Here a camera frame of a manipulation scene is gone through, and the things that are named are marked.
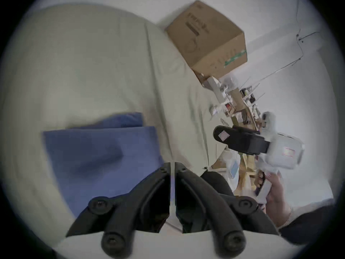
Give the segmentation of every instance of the plastic bag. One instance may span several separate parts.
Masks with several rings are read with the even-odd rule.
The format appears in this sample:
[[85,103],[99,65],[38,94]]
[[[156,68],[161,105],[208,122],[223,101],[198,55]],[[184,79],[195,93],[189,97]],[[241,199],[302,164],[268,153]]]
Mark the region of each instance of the plastic bag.
[[238,154],[238,152],[228,149],[227,147],[225,150],[221,153],[218,160],[222,161],[224,163],[224,168],[215,169],[213,171],[216,171],[220,173],[228,182],[231,191],[234,192],[238,185],[239,180],[239,164],[241,162],[241,157]]
[[226,88],[226,92],[230,92],[236,88],[238,88],[238,80],[235,76],[227,76],[223,81],[223,87]]

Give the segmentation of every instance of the blue towel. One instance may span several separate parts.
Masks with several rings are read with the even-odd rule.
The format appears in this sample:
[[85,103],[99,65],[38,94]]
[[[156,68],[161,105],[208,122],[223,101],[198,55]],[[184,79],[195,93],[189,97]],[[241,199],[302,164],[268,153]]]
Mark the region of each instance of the blue towel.
[[163,164],[156,129],[142,127],[140,113],[43,136],[59,189],[75,216],[93,197],[130,192]]

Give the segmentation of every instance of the black fabric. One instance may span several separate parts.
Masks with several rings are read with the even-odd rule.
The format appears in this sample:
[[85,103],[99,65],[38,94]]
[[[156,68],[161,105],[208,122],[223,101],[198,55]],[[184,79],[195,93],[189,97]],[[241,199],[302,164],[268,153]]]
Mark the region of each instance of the black fabric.
[[333,205],[320,207],[296,218],[279,230],[286,240],[293,244],[307,244],[315,239],[321,229],[330,221]]
[[221,174],[205,171],[201,175],[201,178],[210,184],[219,194],[234,196],[228,182],[222,177]]

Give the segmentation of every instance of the white bedsheet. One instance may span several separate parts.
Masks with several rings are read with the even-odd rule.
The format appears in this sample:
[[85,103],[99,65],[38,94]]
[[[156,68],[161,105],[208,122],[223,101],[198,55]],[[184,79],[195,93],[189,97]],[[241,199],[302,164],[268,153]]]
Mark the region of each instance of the white bedsheet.
[[74,218],[42,131],[142,112],[145,125],[156,127],[167,162],[200,175],[224,149],[212,136],[221,124],[209,113],[214,94],[161,29],[128,12],[71,4],[33,13],[7,48],[0,78],[2,185],[15,212],[50,246]]

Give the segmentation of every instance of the wire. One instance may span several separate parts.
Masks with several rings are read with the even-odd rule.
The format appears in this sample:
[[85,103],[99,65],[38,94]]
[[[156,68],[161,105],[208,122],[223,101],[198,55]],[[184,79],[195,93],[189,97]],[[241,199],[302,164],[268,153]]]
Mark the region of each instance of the wire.
[[321,34],[320,32],[317,31],[317,32],[312,32],[312,33],[306,35],[305,37],[300,37],[298,40],[302,40],[302,39],[304,39],[304,38],[306,38],[306,37],[308,37],[308,36],[311,36],[311,35],[313,35],[313,34],[315,34],[315,33],[319,33],[320,36],[321,36],[321,38],[323,39],[322,34]]
[[303,50],[302,50],[302,48],[301,48],[301,46],[300,46],[300,44],[299,44],[299,42],[298,42],[298,41],[300,40],[300,39],[298,39],[298,37],[300,36],[300,32],[301,32],[301,26],[300,26],[300,23],[299,23],[298,18],[297,18],[299,5],[300,5],[300,0],[297,0],[296,21],[297,21],[298,26],[299,26],[300,29],[298,30],[298,34],[296,35],[296,42],[297,42],[299,48],[301,49],[302,55],[301,55],[298,59],[296,59],[296,60],[290,62],[289,64],[287,64],[287,65],[283,66],[282,68],[280,68],[280,69],[274,71],[273,73],[271,73],[271,74],[269,74],[269,75],[263,77],[262,79],[258,80],[258,81],[257,81],[256,83],[254,83],[254,84],[257,84],[257,83],[259,83],[259,82],[261,82],[261,81],[267,79],[268,77],[270,77],[270,76],[272,76],[273,74],[279,72],[280,70],[284,69],[285,67],[288,67],[289,65],[293,66],[296,62],[298,62],[299,60],[301,60],[301,58],[304,56]]
[[300,30],[298,31],[297,37],[300,35],[300,32],[301,32],[301,26],[300,26],[300,23],[299,23],[299,21],[298,21],[298,19],[297,19],[297,15],[298,15],[298,8],[299,8],[299,6],[300,6],[300,0],[297,0],[297,7],[296,7],[296,21],[297,21],[298,26],[300,27]]

